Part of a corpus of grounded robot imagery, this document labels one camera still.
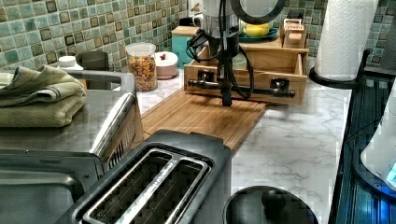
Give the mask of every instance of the dish towel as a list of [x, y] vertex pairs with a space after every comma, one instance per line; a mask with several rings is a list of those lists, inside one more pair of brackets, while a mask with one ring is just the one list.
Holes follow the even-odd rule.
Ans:
[[0, 74], [0, 127], [63, 127], [86, 103], [83, 85], [64, 70], [20, 66], [11, 75]]

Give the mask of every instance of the blue plate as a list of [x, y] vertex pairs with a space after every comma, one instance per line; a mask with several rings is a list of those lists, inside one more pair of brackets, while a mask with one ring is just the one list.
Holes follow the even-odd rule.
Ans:
[[239, 35], [239, 41], [240, 42], [257, 42], [257, 41], [263, 41], [269, 38], [272, 38], [274, 36], [276, 36], [277, 34], [277, 29], [275, 29], [274, 27], [270, 28], [270, 31], [268, 32], [267, 35], [262, 36], [262, 37], [250, 37], [246, 34], [241, 34]]

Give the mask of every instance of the cereal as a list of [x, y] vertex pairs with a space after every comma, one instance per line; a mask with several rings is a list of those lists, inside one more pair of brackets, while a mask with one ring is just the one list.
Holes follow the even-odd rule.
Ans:
[[153, 91], [157, 89], [157, 71], [153, 57], [130, 56], [129, 71], [134, 74], [138, 91]]

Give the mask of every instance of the canister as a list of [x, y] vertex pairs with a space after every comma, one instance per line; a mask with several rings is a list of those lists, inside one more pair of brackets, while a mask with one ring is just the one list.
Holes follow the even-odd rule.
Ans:
[[135, 43], [125, 47], [129, 72], [134, 74], [138, 91], [157, 89], [157, 70], [153, 57], [155, 49], [155, 45], [150, 43]]

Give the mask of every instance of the teal container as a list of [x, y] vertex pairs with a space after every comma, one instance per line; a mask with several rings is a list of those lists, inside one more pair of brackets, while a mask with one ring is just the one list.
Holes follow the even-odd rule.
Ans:
[[190, 39], [188, 36], [172, 35], [172, 52], [178, 57], [177, 68], [183, 69], [184, 64], [192, 61], [186, 54], [187, 41]]

